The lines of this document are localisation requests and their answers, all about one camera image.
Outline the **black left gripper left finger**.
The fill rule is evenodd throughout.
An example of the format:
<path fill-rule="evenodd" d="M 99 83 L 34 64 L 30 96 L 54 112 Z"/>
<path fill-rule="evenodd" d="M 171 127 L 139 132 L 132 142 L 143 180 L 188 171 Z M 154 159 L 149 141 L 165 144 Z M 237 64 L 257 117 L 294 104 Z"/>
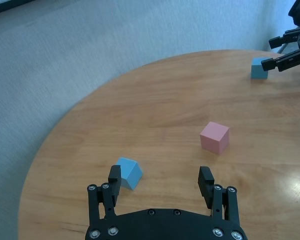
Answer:
<path fill-rule="evenodd" d="M 115 206 L 121 188 L 121 166 L 113 165 L 110 169 L 108 182 L 101 186 L 91 184 L 87 187 L 89 226 L 96 226 L 100 220 L 99 204 L 104 206 L 105 217 L 115 216 Z"/>

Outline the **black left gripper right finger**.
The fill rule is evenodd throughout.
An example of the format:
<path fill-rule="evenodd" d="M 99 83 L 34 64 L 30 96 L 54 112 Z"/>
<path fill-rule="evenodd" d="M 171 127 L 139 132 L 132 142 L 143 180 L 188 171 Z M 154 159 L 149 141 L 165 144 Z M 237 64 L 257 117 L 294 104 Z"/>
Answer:
<path fill-rule="evenodd" d="M 223 188 L 221 185 L 215 184 L 213 174 L 207 166 L 199 168 L 198 186 L 213 218 L 221 219 L 222 209 L 224 209 L 224 219 L 240 225 L 237 189 L 235 187 Z"/>

